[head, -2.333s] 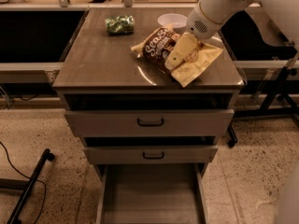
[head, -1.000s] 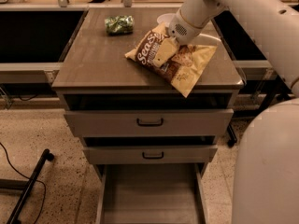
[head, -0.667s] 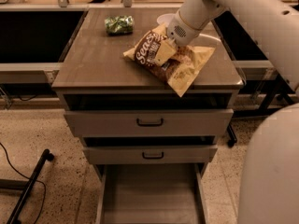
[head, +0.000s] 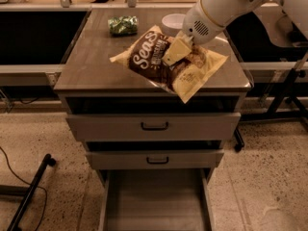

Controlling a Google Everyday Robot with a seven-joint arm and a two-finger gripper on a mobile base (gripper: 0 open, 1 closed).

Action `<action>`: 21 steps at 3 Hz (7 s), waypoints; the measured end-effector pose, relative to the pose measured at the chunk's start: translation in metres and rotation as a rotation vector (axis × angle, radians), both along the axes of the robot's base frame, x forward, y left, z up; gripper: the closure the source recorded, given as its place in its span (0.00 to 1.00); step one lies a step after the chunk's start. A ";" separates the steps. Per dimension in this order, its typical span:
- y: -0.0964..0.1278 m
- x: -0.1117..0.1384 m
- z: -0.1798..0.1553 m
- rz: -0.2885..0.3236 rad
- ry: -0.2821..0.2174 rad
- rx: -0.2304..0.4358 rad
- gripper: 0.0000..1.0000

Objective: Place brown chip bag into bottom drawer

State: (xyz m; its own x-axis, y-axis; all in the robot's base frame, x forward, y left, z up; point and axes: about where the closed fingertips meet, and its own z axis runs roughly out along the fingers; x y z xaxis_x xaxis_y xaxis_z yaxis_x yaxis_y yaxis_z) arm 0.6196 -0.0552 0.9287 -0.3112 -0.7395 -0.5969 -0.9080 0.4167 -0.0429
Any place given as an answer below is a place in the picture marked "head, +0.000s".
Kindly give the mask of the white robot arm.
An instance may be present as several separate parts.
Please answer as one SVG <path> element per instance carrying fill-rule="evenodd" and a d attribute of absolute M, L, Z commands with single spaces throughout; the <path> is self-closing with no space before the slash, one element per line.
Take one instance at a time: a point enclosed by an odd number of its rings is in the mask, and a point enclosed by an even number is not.
<path fill-rule="evenodd" d="M 250 13 L 269 0 L 198 0 L 184 17 L 182 29 L 163 56 L 173 65 L 192 52 L 193 45 L 214 39 L 232 21 Z M 272 0 L 292 20 L 299 31 L 308 37 L 308 0 Z"/>

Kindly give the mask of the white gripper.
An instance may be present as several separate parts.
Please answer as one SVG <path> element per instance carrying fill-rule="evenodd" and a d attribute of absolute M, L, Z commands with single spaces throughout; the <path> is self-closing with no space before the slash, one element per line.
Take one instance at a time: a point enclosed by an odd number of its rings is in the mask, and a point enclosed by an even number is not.
<path fill-rule="evenodd" d="M 212 0 L 199 0 L 188 10 L 182 31 L 172 40 L 163 62 L 173 65 L 192 52 L 193 43 L 201 45 L 214 39 L 225 28 L 225 15 Z"/>

